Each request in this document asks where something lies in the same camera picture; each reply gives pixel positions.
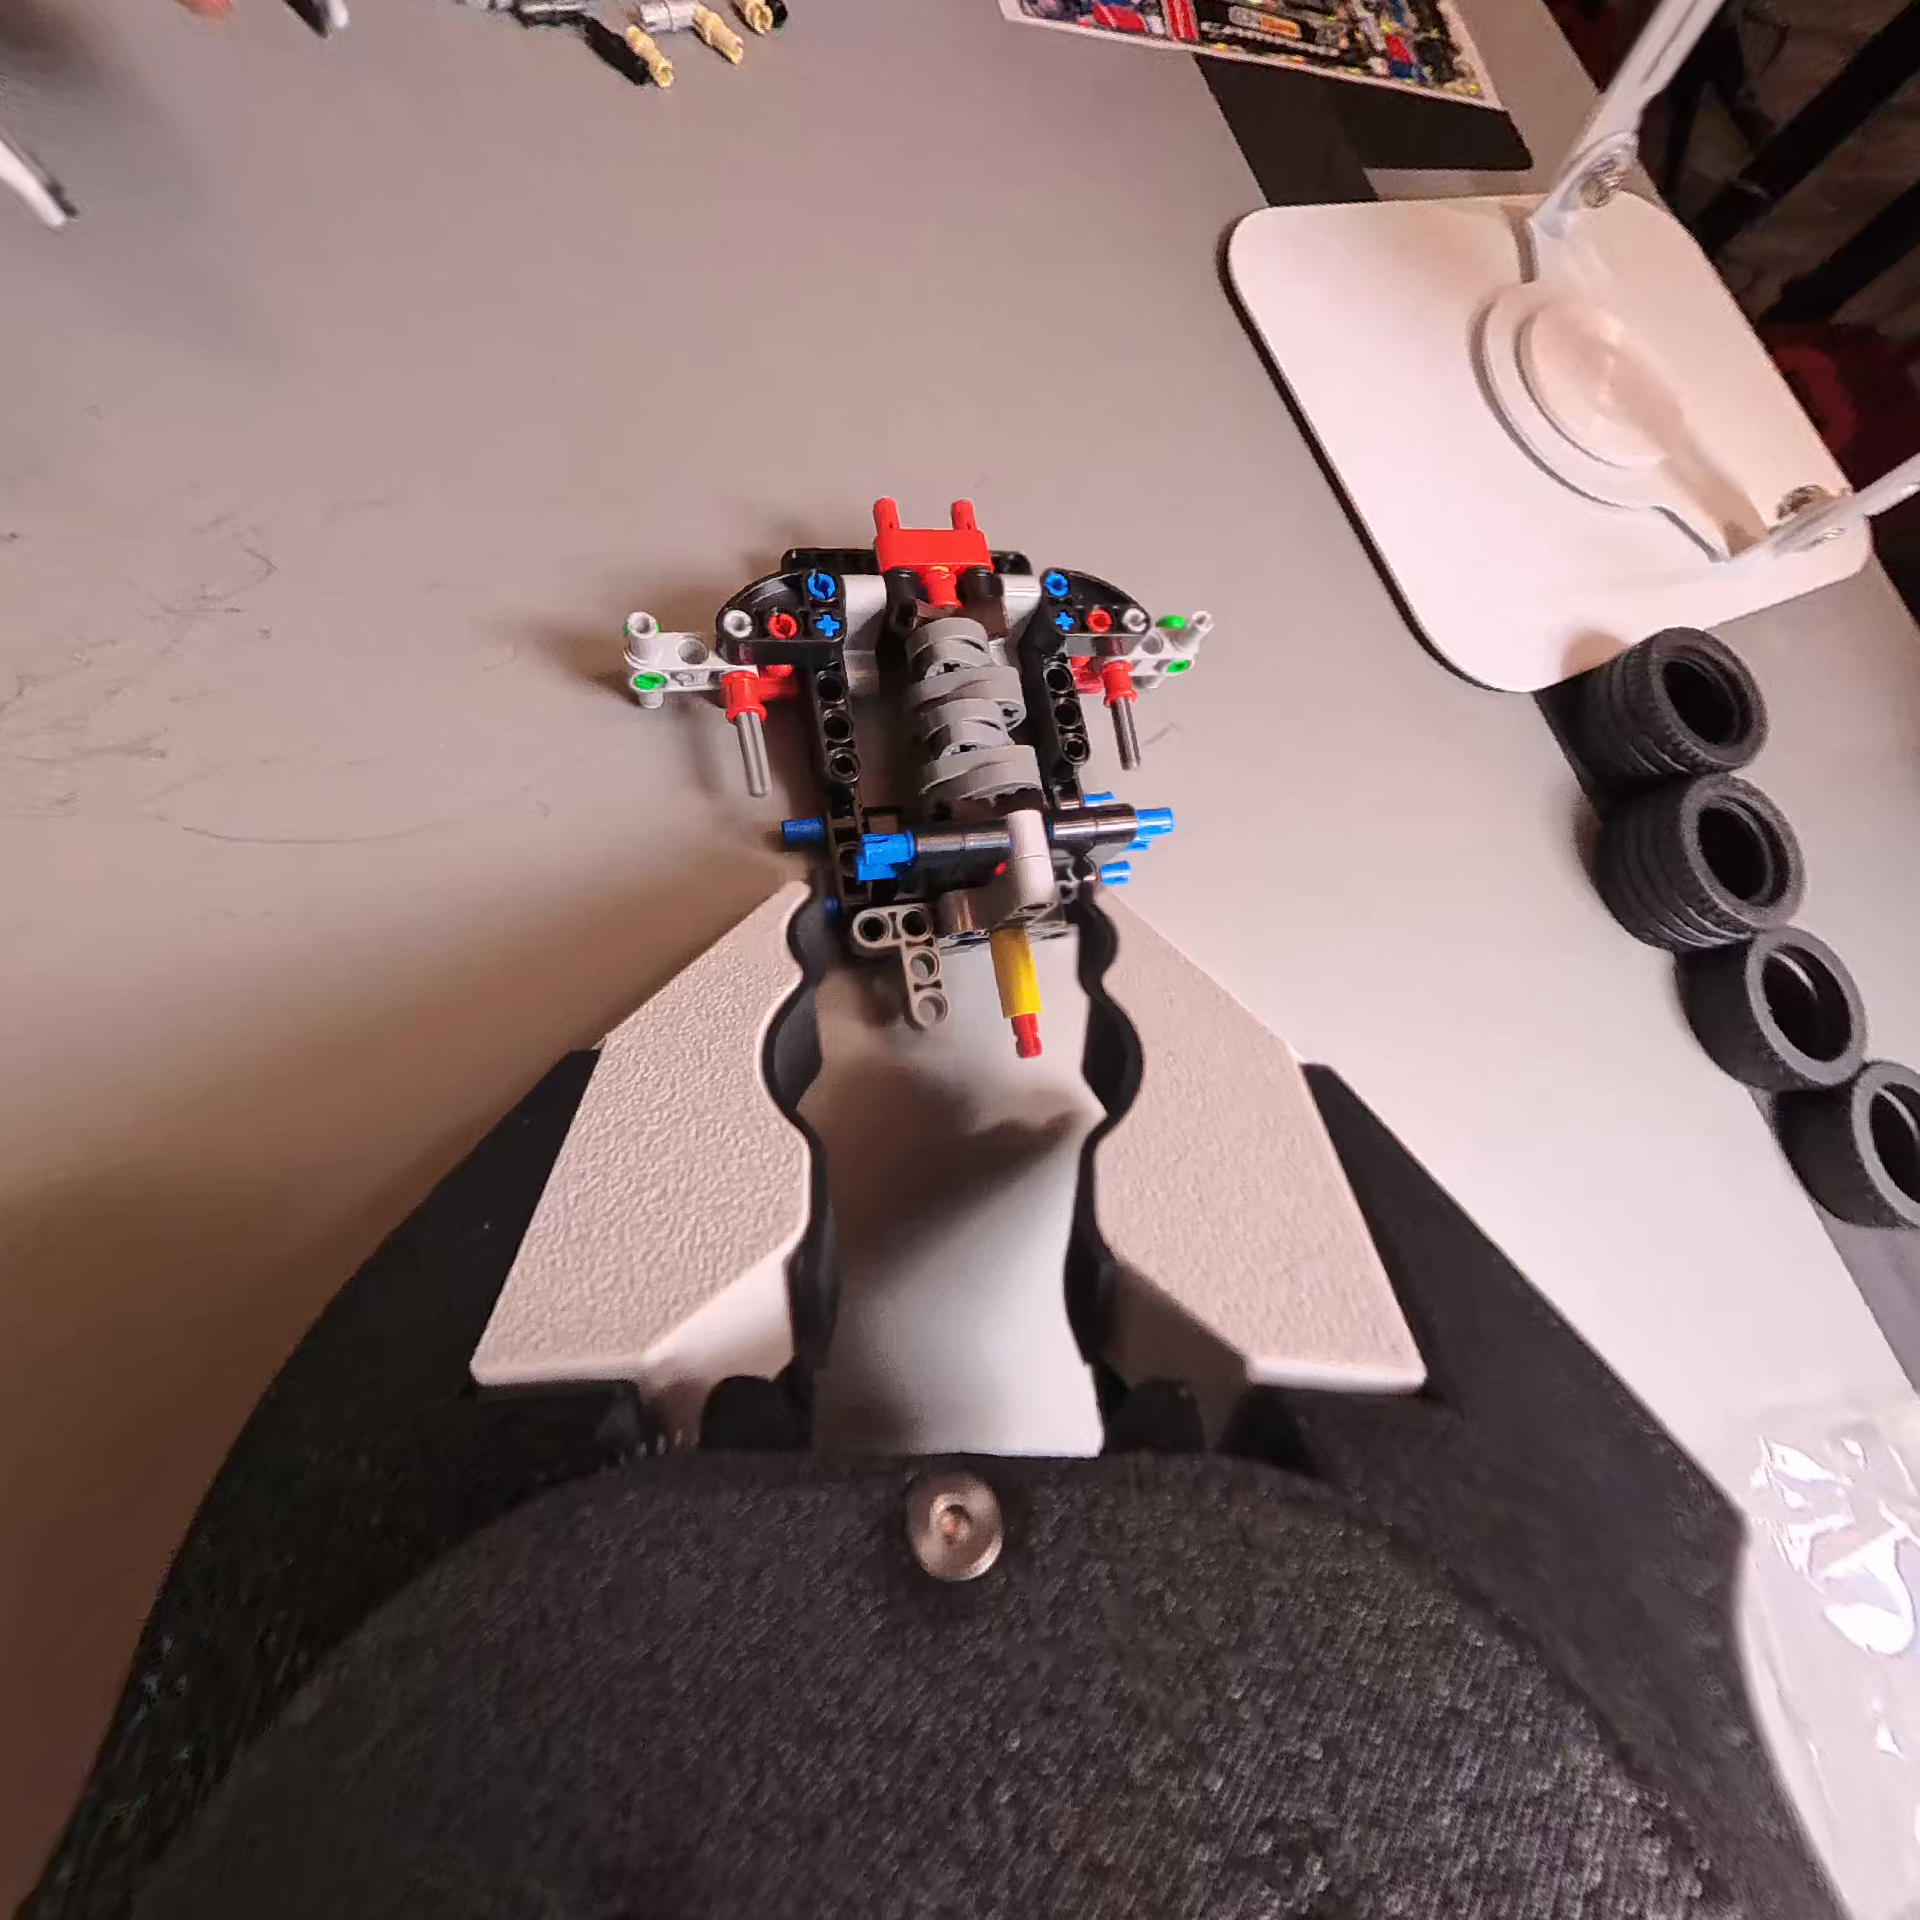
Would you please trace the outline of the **black lego tyre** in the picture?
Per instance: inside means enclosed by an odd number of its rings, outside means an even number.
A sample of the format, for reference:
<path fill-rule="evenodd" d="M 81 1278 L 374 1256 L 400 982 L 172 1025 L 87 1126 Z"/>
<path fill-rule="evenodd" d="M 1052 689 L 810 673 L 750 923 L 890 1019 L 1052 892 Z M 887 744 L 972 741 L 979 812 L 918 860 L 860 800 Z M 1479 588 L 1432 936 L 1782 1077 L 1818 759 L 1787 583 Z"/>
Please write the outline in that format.
<path fill-rule="evenodd" d="M 1805 853 L 1761 787 L 1664 780 L 1603 812 L 1594 885 L 1637 941 L 1707 954 L 1787 925 L 1805 897 Z"/>
<path fill-rule="evenodd" d="M 1799 925 L 1686 956 L 1677 988 L 1693 1040 L 1746 1088 L 1826 1094 L 1863 1064 L 1862 986 Z"/>
<path fill-rule="evenodd" d="M 1768 741 L 1758 678 L 1697 629 L 1646 634 L 1563 693 L 1571 749 L 1606 791 L 1734 775 Z"/>
<path fill-rule="evenodd" d="M 1781 1100 L 1803 1190 L 1850 1227 L 1916 1230 L 1916 1069 L 1863 1064 L 1846 1086 Z"/>

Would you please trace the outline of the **lego set box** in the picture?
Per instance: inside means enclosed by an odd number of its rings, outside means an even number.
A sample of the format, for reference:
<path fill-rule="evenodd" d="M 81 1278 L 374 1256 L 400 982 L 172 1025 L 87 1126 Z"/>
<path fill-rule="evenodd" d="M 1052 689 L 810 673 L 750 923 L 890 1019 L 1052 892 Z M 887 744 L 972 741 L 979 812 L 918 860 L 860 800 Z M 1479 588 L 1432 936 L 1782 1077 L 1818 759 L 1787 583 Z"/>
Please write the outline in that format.
<path fill-rule="evenodd" d="M 1597 828 L 1611 818 L 1617 795 L 1606 787 L 1597 771 L 1589 766 L 1584 752 L 1575 749 L 1571 731 L 1571 710 L 1575 689 L 1571 683 L 1548 688 L 1532 693 L 1553 744 L 1563 749 L 1575 787 L 1579 800 L 1589 808 L 1589 823 L 1575 828 L 1575 844 L 1584 865 L 1594 865 L 1597 848 Z M 1900 1374 L 1910 1384 L 1916 1384 L 1916 1235 L 1893 1233 L 1893 1230 L 1867 1230 L 1850 1227 L 1838 1216 L 1831 1216 L 1818 1196 L 1799 1190 L 1805 1207 L 1811 1210 L 1818 1227 L 1826 1233 L 1838 1264 L 1846 1266 L 1853 1292 L 1867 1307 L 1875 1330 L 1884 1334 L 1888 1346 L 1893 1352 Z"/>

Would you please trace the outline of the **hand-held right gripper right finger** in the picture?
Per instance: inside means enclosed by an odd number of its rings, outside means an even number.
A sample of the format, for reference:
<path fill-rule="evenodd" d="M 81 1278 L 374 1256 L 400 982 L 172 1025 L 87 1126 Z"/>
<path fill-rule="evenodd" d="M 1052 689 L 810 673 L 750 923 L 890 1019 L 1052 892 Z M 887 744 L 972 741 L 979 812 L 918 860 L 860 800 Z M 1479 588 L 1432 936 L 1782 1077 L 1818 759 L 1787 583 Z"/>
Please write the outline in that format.
<path fill-rule="evenodd" d="M 1080 1360 L 1201 1394 L 1409 1394 L 1426 1360 L 1307 1067 L 1125 901 L 1084 897 L 1067 1318 Z"/>

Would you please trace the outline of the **crumpled clear plastic bag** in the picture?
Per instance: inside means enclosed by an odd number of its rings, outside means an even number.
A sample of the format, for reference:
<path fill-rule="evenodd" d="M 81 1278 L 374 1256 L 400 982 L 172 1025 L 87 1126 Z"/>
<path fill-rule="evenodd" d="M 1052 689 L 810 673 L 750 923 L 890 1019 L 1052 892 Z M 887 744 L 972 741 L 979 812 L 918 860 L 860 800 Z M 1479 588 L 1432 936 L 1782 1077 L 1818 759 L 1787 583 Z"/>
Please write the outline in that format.
<path fill-rule="evenodd" d="M 1916 1916 L 1916 1394 L 1772 1422 L 1744 1501 L 1781 1774 L 1850 1916 Z"/>

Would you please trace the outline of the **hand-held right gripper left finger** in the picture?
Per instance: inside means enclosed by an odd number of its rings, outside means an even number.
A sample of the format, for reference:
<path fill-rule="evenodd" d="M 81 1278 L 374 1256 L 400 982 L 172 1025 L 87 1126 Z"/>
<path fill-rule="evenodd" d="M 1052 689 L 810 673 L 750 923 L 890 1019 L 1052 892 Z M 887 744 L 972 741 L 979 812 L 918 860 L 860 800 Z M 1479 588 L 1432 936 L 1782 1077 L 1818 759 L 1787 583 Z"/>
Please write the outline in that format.
<path fill-rule="evenodd" d="M 705 1394 L 822 1366 L 833 1227 L 802 1118 L 822 1064 L 818 908 L 781 882 L 603 1036 L 471 1346 L 480 1387 Z"/>

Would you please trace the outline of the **pile of loose lego pieces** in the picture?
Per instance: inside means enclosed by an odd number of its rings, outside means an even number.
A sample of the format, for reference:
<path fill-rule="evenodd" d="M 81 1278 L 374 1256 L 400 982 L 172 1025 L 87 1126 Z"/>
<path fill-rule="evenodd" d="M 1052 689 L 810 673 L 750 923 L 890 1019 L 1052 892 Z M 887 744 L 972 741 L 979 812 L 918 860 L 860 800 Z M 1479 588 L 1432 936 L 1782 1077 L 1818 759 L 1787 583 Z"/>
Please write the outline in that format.
<path fill-rule="evenodd" d="M 455 5 L 513 18 L 520 30 L 566 34 L 630 83 L 670 87 L 677 45 L 701 45 L 731 71 L 755 37 L 779 37 L 789 5 Z"/>

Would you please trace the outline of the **colourful printed sticker sheet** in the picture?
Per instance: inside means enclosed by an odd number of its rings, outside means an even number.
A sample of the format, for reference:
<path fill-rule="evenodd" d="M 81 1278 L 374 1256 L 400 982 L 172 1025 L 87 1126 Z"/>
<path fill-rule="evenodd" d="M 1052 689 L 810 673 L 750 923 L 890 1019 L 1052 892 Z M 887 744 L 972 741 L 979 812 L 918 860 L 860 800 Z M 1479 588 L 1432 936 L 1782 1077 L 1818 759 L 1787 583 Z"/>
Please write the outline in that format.
<path fill-rule="evenodd" d="M 1501 112 L 1453 5 L 997 5 L 1016 24 Z"/>

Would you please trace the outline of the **lego chassis assembly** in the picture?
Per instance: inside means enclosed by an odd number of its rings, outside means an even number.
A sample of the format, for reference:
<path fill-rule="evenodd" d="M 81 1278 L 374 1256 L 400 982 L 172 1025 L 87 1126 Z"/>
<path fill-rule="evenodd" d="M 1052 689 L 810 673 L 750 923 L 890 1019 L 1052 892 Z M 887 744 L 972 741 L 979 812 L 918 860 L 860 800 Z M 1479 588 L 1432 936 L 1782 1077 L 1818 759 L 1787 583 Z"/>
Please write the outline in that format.
<path fill-rule="evenodd" d="M 1216 619 L 997 549 L 967 497 L 950 525 L 906 525 L 877 497 L 869 547 L 794 547 L 775 573 L 802 565 L 844 574 L 856 780 L 822 780 L 789 706 L 818 797 L 779 843 L 813 860 L 844 956 L 896 971 L 909 1025 L 950 1019 L 944 954 L 986 950 L 1016 1057 L 1036 1058 L 1034 941 L 1175 830 L 1170 808 L 1084 782 L 1089 712 L 1137 771 L 1142 696 L 1196 669 Z"/>

